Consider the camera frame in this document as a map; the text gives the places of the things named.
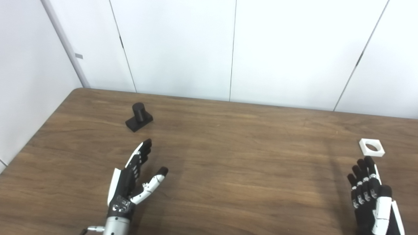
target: robotic hand palm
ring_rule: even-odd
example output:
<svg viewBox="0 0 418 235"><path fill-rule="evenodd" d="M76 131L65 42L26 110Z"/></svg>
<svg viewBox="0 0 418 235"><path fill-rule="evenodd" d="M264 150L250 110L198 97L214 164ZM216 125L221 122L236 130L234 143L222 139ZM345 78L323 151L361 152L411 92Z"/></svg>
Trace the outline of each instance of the robotic hand palm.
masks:
<svg viewBox="0 0 418 235"><path fill-rule="evenodd" d="M382 185L373 159L366 156L347 176L352 186L351 199L357 221L357 235L405 235L392 189Z"/></svg>
<svg viewBox="0 0 418 235"><path fill-rule="evenodd" d="M114 170L107 197L106 225L90 226L81 234L87 231L103 232L104 235L128 234L135 206L150 196L168 173L166 167L161 167L148 182L137 185L140 168L148 160L151 146L151 139L145 140L133 151L124 169Z"/></svg>

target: black cylinder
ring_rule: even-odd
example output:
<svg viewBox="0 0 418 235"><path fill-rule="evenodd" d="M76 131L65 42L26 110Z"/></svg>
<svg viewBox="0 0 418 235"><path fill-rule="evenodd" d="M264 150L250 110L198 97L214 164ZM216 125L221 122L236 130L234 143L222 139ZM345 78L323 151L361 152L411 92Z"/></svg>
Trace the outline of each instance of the black cylinder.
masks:
<svg viewBox="0 0 418 235"><path fill-rule="evenodd" d="M135 103L132 105L132 110L137 122L143 122L146 119L145 106L143 103Z"/></svg>

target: black rectangular base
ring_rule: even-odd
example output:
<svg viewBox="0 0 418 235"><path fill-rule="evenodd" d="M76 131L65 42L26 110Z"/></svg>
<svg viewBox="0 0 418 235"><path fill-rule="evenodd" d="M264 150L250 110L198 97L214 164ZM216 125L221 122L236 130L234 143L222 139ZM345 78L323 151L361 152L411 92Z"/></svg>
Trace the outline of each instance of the black rectangular base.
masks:
<svg viewBox="0 0 418 235"><path fill-rule="evenodd" d="M136 132L137 130L141 129L143 126L145 126L146 124L154 120L151 114L149 114L148 112L145 112L145 113L146 113L146 119L143 122L140 122L140 123L137 122L135 119L135 116L133 116L131 119L125 122L126 126L131 131Z"/></svg>

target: black 3d-printed object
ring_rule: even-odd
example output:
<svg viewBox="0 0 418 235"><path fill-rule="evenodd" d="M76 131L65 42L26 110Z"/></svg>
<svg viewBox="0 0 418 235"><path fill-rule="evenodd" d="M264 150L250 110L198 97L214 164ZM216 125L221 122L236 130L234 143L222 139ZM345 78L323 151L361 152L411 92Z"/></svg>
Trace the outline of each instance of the black 3d-printed object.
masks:
<svg viewBox="0 0 418 235"><path fill-rule="evenodd" d="M154 120L151 114L145 111L143 103L136 103L132 105L132 111L134 116L125 123L126 126L133 132L141 129L143 126Z"/></svg>

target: white square block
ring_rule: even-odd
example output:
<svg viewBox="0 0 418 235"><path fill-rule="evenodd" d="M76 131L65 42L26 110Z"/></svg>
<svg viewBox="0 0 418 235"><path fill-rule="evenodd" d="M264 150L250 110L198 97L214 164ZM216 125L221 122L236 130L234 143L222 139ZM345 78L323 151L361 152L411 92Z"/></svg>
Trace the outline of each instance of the white square block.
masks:
<svg viewBox="0 0 418 235"><path fill-rule="evenodd" d="M380 140L361 139L359 144L364 156L383 157L383 155L385 154L385 150L383 149ZM377 149L377 151L371 150L366 146L366 144L374 146Z"/></svg>

